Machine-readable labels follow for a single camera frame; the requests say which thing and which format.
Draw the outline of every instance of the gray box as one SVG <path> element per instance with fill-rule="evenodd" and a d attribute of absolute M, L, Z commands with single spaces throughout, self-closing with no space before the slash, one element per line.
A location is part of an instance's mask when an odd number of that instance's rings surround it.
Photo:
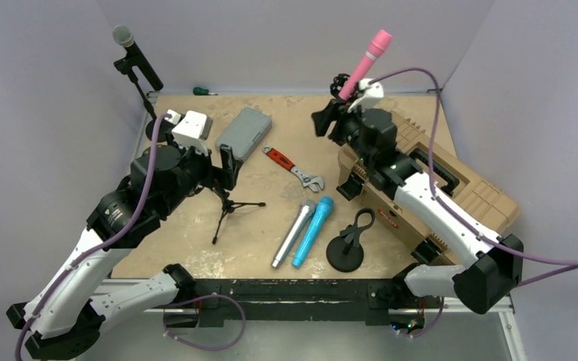
<path fill-rule="evenodd" d="M 234 158 L 244 162 L 269 133 L 271 125 L 270 117 L 255 109 L 244 108 L 218 137 L 216 148 L 228 145 Z"/>

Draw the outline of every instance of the pink microphone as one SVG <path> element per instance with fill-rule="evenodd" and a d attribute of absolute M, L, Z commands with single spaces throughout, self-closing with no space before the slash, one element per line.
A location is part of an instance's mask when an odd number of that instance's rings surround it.
<path fill-rule="evenodd" d="M 353 74 L 351 74 L 351 77 L 349 77 L 345 83 L 345 86 L 340 90 L 340 93 L 338 94 L 340 98 L 345 100 L 348 99 L 355 84 L 367 75 L 369 69 L 373 66 L 373 63 L 376 62 L 376 59 L 385 53 L 389 43 L 391 43 L 391 34 L 384 30 L 380 30 L 376 36 L 373 37 L 373 40 L 371 40 L 371 44 L 369 44 L 367 51 L 364 53 L 364 57 L 360 61 L 360 64 L 357 65 Z"/>

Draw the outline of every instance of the tan toolbox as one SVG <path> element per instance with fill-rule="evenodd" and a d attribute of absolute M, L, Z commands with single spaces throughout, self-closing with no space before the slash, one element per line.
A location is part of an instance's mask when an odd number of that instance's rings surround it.
<path fill-rule="evenodd" d="M 428 154 L 429 137 L 424 131 L 419 130 L 398 113 L 392 111 L 391 116 L 397 127 L 398 149 L 409 155 L 413 151 L 415 155 Z M 455 253 L 442 239 L 433 234 L 426 224 L 412 212 L 399 208 L 392 199 L 367 182 L 364 166 L 358 160 L 351 147 L 346 144 L 340 147 L 339 184 L 345 183 L 352 171 L 365 181 L 360 195 L 354 200 L 360 202 L 363 207 L 372 208 L 377 218 L 411 250 L 412 256 L 418 261 L 432 265 L 459 264 L 460 260 Z M 433 147 L 433 160 L 434 168 L 437 168 L 436 164 L 440 165 L 459 180 L 459 184 L 452 192 L 453 202 L 481 224 L 502 233 L 519 216 L 519 206 L 511 198 L 438 144 Z M 416 161 L 424 171 L 428 171 L 425 163 L 427 161 L 422 162 L 420 159 Z M 446 180 L 442 179 L 437 171 L 435 173 L 437 186 L 445 186 Z"/>

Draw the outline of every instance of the table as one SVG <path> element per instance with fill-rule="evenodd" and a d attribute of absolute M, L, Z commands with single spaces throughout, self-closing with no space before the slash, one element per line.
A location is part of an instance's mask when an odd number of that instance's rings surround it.
<path fill-rule="evenodd" d="M 215 140 L 241 109 L 255 108 L 272 118 L 271 131 L 242 166 L 230 197 L 236 202 L 266 202 L 267 206 L 240 208 L 227 215 L 217 244 L 212 244 L 221 215 L 221 201 L 214 193 L 204 190 L 185 199 L 168 220 L 161 223 L 159 230 L 146 237 L 114 268 L 112 277 L 150 278 L 165 265 L 180 263 L 195 278 L 391 278 L 414 262 L 410 251 L 376 221 L 361 236 L 365 257 L 358 270 L 342 273 L 329 265 L 325 255 L 329 241 L 353 223 L 360 209 L 357 202 L 347 201 L 336 191 L 339 147 L 327 138 L 315 137 L 311 112 L 321 110 L 329 99 L 329 96 L 159 96 L 157 114 L 170 108 L 183 114 L 194 110 L 214 120 L 208 145 L 214 149 L 215 165 L 221 164 Z M 434 96 L 388 96 L 378 108 L 396 111 L 430 131 L 434 105 Z M 440 111 L 436 143 L 455 153 L 443 111 Z M 322 176 L 324 191 L 313 193 L 309 188 L 303 189 L 293 174 L 263 154 L 261 149 L 265 144 L 280 150 L 305 172 Z M 291 265 L 301 240 L 298 238 L 293 252 L 279 268 L 273 269 L 272 258 L 300 203 L 307 198 L 317 202 L 322 196 L 334 200 L 333 212 L 307 260 L 300 268 Z"/>

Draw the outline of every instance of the black mini tripod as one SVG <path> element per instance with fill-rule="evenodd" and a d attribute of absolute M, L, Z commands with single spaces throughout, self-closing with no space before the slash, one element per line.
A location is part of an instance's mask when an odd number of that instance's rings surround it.
<path fill-rule="evenodd" d="M 211 240 L 211 244 L 216 244 L 216 242 L 218 241 L 218 231 L 221 230 L 221 224 L 223 223 L 223 220 L 228 214 L 233 213 L 236 209 L 240 207 L 245 207 L 246 205 L 257 205 L 258 207 L 264 207 L 267 205 L 265 202 L 258 202 L 258 203 L 234 202 L 231 199 L 229 199 L 230 195 L 229 192 L 224 190 L 222 187 L 214 187 L 211 189 L 211 191 L 216 193 L 216 196 L 220 197 L 221 202 L 223 203 L 222 206 L 223 213 L 221 214 L 221 218 L 218 220 L 218 227 L 216 228 L 216 234 L 214 234 L 214 239 Z"/>

